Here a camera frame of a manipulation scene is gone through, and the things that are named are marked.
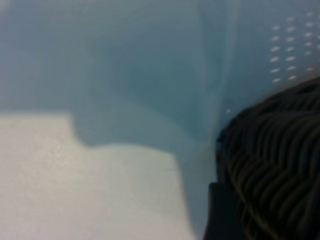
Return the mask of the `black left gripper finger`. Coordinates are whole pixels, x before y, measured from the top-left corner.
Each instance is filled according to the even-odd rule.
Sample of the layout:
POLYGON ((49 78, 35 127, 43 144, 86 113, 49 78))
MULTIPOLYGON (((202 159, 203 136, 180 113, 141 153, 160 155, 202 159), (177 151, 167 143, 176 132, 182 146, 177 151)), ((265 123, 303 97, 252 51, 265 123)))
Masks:
POLYGON ((245 238, 233 193, 223 183, 210 183, 208 219, 203 239, 244 240, 245 238))

